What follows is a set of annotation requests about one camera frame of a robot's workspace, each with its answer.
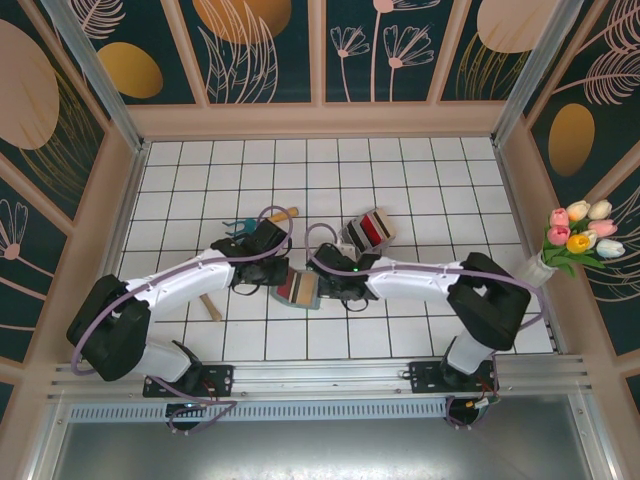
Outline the white vase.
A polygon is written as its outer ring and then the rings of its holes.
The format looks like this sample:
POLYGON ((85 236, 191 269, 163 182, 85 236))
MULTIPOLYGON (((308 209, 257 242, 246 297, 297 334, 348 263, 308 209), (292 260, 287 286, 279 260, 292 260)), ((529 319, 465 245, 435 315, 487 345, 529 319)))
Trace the white vase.
POLYGON ((543 261, 542 252, 526 260, 514 274, 514 278, 539 288, 544 285, 557 271, 543 261))

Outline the left controller board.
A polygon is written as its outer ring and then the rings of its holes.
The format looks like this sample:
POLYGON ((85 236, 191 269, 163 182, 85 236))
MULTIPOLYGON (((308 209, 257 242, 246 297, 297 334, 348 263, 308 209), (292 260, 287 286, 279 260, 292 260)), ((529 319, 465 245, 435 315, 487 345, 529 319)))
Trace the left controller board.
POLYGON ((189 436, 206 428, 204 414, 207 406, 192 402, 168 404, 165 411, 166 425, 173 435, 189 436))

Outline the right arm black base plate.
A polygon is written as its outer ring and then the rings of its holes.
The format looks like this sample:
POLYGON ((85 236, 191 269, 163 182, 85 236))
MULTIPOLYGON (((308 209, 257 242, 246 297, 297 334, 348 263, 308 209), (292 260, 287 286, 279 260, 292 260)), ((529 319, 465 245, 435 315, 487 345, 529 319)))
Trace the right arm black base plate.
POLYGON ((475 373, 467 375, 455 370, 444 360, 414 361, 402 373, 413 393, 471 393, 498 390, 494 364, 483 361, 475 373))

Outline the grey-green card holder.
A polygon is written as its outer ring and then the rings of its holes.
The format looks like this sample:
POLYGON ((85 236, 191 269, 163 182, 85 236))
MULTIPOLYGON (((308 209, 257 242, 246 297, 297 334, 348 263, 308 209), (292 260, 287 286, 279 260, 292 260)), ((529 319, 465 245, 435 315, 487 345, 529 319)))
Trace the grey-green card holder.
POLYGON ((318 310, 318 309, 320 308, 320 298, 318 298, 318 297, 317 297, 317 300, 316 300, 315 305, 314 305, 313 307, 311 307, 311 308, 300 308, 300 307, 298 307, 298 306, 296 306, 296 305, 294 305, 294 304, 292 304, 292 303, 291 303, 291 304, 283 303, 283 302, 281 302, 281 301, 277 300, 277 299, 275 298, 275 296, 274 296, 276 288, 277 288, 277 286, 272 286, 272 287, 269 289, 269 293, 270 293, 270 295, 271 295, 271 296, 272 296, 272 297, 273 297, 277 302, 280 302, 280 303, 281 303, 281 304, 283 304, 283 305, 286 305, 286 306, 288 306, 288 307, 292 307, 292 308, 306 309, 306 310, 318 310))

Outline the metal sheet shelf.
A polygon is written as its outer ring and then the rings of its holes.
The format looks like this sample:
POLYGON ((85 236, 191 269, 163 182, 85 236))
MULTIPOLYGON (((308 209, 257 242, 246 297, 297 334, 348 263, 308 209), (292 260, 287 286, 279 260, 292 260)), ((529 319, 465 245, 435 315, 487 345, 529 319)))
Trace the metal sheet shelf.
POLYGON ((443 418, 71 423, 48 408, 24 480, 624 480, 589 397, 504 397, 471 430, 443 418))

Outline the tulip bouquet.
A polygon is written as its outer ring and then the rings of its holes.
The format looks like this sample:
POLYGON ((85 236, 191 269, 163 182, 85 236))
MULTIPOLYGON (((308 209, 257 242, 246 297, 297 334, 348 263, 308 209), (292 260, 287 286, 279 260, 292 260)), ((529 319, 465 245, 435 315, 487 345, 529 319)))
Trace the tulip bouquet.
POLYGON ((613 240, 618 226, 606 199, 593 204, 576 201, 556 208, 548 216, 538 258, 545 267, 575 275, 574 266, 604 269, 605 260, 621 258, 626 249, 613 240))

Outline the right controller board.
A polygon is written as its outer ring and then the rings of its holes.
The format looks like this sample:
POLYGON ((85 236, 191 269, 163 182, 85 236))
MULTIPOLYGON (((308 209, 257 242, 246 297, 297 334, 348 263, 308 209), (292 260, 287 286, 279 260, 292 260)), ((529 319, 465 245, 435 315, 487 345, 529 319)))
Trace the right controller board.
POLYGON ((448 397, 444 420, 455 430, 471 430, 500 400, 498 395, 473 399, 448 397))

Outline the aluminium table side rail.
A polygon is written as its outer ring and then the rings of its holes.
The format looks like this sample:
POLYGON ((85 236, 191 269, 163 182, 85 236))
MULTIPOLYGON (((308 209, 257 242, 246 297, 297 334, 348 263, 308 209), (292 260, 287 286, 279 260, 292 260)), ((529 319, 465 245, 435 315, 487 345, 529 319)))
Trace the aluminium table side rail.
POLYGON ((66 338, 73 345, 85 330, 82 307, 94 284, 115 272, 146 155, 143 146, 132 151, 110 148, 91 174, 75 237, 79 246, 74 255, 74 308, 66 328, 66 338))
MULTIPOLYGON (((513 132, 504 145, 496 149, 496 155, 501 172, 506 176, 507 196, 515 209, 516 226, 524 248, 524 259, 516 265, 516 273, 526 260, 540 252, 548 216, 559 204, 540 154, 528 133, 513 132)), ((557 270, 538 288, 541 295, 532 297, 531 306, 541 318, 530 319, 522 330, 525 337, 542 333, 560 355, 566 354, 568 347, 562 322, 558 319, 560 298, 555 291, 563 280, 570 278, 570 275, 557 270)))

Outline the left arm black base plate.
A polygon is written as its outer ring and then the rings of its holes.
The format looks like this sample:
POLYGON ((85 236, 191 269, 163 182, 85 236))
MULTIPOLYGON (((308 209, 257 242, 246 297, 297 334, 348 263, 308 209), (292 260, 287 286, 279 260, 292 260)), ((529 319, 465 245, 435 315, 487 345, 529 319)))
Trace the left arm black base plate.
MULTIPOLYGON (((234 381, 232 365, 204 365, 190 368, 177 382, 168 385, 183 394, 198 398, 229 397, 234 381)), ((142 395, 144 398, 169 398, 177 394, 146 377, 142 395)))

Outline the controller board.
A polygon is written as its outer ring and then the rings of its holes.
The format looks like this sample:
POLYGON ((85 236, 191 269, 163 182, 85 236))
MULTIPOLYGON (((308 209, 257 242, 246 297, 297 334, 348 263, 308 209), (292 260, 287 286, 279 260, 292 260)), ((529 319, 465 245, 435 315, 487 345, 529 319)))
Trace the controller board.
POLYGON ((498 395, 473 399, 448 397, 444 420, 455 430, 471 430, 500 400, 498 395))
POLYGON ((166 425, 173 435, 189 436, 206 428, 204 414, 207 406, 192 402, 168 404, 165 411, 166 425))

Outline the tan card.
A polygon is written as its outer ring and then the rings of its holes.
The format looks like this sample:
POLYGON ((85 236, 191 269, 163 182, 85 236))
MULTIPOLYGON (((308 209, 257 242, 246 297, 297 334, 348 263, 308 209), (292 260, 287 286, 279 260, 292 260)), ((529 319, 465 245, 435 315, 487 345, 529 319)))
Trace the tan card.
POLYGON ((317 300, 318 277, 313 271, 296 271, 290 291, 290 302, 300 308, 311 308, 317 300))

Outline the aluminium mounting rail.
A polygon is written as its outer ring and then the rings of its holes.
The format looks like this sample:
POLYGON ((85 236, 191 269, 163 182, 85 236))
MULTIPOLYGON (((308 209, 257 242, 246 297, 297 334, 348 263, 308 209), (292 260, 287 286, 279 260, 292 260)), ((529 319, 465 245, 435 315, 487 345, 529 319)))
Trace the aluminium mounting rail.
MULTIPOLYGON (((231 397, 237 400, 328 400, 405 398, 411 387, 401 373, 408 358, 369 360, 235 362, 231 397)), ((502 396, 587 393, 592 390, 585 363, 577 355, 498 355, 497 383, 502 396)), ((141 374, 115 382, 98 375, 76 376, 67 365, 55 368, 46 387, 50 400, 138 401, 141 374)))

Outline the aluminium corner post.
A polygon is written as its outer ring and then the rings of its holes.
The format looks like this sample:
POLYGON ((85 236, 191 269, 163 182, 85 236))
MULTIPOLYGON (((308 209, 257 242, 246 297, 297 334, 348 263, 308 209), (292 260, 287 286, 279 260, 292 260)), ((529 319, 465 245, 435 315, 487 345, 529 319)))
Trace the aluminium corner post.
POLYGON ((35 1, 100 110, 114 122, 128 146, 139 152, 143 139, 94 46, 108 39, 125 19, 123 0, 35 1))
POLYGON ((559 0, 532 49, 491 133, 492 145, 500 149, 508 140, 524 108, 571 30, 584 0, 559 0))

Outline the maroon card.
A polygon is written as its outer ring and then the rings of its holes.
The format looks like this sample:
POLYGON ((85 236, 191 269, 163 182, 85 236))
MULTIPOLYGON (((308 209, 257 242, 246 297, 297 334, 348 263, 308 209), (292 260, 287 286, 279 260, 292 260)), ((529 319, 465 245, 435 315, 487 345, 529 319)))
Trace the maroon card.
POLYGON ((297 272, 294 269, 289 268, 285 283, 280 285, 275 290, 275 298, 283 303, 291 304, 297 294, 297 272))

